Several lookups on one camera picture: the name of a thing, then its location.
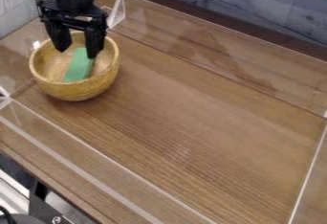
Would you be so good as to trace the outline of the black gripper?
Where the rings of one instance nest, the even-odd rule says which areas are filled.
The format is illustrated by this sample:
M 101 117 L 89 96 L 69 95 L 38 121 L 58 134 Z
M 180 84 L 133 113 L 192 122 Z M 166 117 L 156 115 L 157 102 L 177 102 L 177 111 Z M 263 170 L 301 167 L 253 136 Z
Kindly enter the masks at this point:
M 84 31 L 86 55 L 93 59 L 104 49 L 108 14 L 96 5 L 78 11 L 64 11 L 54 0 L 37 3 L 46 34 L 58 52 L 72 45 L 69 29 Z

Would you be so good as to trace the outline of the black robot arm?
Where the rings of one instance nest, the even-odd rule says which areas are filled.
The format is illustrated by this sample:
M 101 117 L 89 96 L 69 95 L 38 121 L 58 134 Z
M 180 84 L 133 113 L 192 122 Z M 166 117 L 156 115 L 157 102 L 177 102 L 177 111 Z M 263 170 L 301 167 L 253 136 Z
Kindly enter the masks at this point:
M 40 0 L 40 19 L 58 52 L 72 45 L 70 30 L 84 32 L 86 56 L 94 58 L 104 49 L 106 13 L 94 0 Z

